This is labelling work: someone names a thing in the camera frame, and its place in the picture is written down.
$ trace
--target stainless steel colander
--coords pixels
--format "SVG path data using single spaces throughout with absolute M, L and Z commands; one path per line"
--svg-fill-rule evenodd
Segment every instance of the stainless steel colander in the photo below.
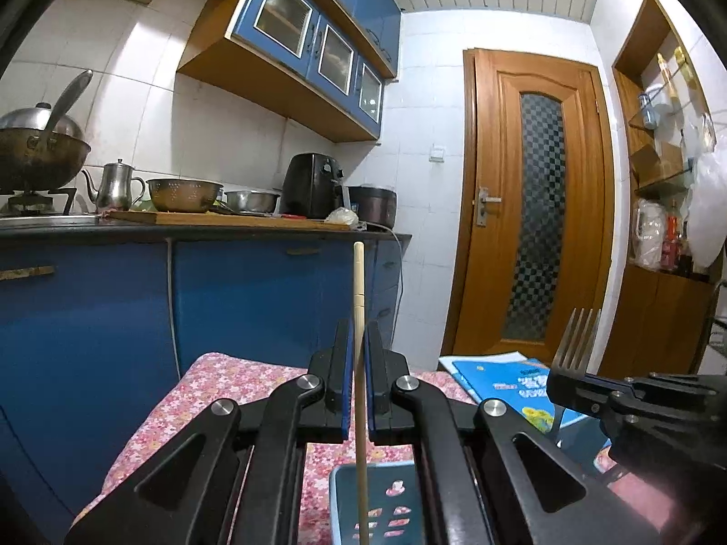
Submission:
M 223 190 L 214 182 L 180 178 L 155 178 L 147 184 L 156 210 L 169 213 L 206 213 Z

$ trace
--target cutting board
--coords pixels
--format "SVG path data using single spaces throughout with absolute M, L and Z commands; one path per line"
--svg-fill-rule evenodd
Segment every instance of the cutting board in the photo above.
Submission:
M 316 219 L 253 217 L 250 215 L 219 215 L 218 213 L 144 213 L 113 211 L 111 219 L 156 225 L 211 225 L 215 227 L 270 227 L 270 229 L 312 229 L 334 232 L 350 231 L 348 225 L 323 223 Z

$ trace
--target white bag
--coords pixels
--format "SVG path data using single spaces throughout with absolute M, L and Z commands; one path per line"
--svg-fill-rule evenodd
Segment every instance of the white bag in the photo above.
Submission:
M 720 135 L 714 153 L 697 158 L 689 206 L 687 240 L 697 266 L 715 261 L 727 238 L 727 138 Z

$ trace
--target metal screw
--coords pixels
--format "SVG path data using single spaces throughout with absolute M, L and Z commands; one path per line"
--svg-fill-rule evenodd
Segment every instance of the metal screw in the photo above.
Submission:
M 402 375 L 396 380 L 396 386 L 401 391 L 414 391 L 419 386 L 419 379 L 413 375 Z
M 485 410 L 485 413 L 488 416 L 499 418 L 508 411 L 508 406 L 500 400 L 487 400 L 484 404 L 482 404 L 482 409 Z
M 227 416 L 235 409 L 235 402 L 223 397 L 212 404 L 212 413 L 216 416 Z
M 315 389 L 321 384 L 321 379 L 317 375 L 307 373 L 298 377 L 295 383 L 300 389 Z

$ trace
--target frosted glass panel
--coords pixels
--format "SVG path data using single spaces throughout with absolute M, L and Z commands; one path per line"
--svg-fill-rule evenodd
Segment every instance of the frosted glass panel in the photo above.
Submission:
M 255 28 L 300 57 L 310 13 L 303 0 L 265 0 Z
M 523 204 L 515 280 L 503 338 L 541 341 L 553 309 L 566 215 L 566 142 L 561 103 L 522 94 Z
M 352 63 L 354 63 L 354 51 L 335 31 L 331 30 L 330 26 L 327 26 L 319 72 L 346 95 L 348 95 Z
M 363 65 L 361 70 L 361 96 L 359 107 L 377 123 L 379 122 L 379 105 L 381 104 L 381 82 L 373 72 Z

